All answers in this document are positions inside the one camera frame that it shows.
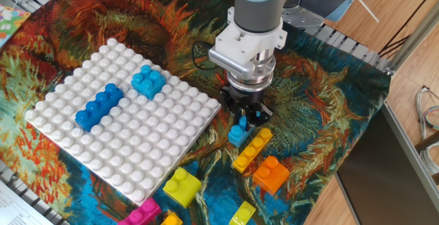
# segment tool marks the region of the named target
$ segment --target lego baseplate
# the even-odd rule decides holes
[[[143,65],[166,78],[153,100],[130,82]],[[124,98],[91,132],[75,114],[113,83]],[[210,124],[221,105],[111,38],[46,94],[25,119],[127,198],[141,205]]]

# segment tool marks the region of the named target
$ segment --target paper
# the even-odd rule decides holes
[[[53,225],[0,181],[0,225]]]

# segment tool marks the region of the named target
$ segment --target book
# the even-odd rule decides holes
[[[0,5],[0,49],[30,16],[29,12]]]

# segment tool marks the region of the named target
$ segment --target light blue lego brick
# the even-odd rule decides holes
[[[104,92],[96,95],[96,100],[88,102],[85,110],[76,113],[75,121],[87,132],[97,125],[110,109],[119,103],[123,93],[115,84],[107,84]]]
[[[232,129],[228,133],[228,141],[236,147],[241,147],[242,143],[254,130],[254,127],[251,127],[251,129],[246,132],[246,128],[247,117],[243,116],[239,119],[239,123],[237,125],[232,126]]]
[[[148,99],[154,99],[165,84],[165,77],[160,72],[151,70],[148,65],[142,66],[140,73],[134,74],[131,81],[132,87]]]

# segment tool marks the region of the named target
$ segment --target pink lego brick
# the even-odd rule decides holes
[[[139,208],[133,210],[127,218],[121,220],[117,225],[147,225],[161,212],[162,210],[156,201],[148,198]]]

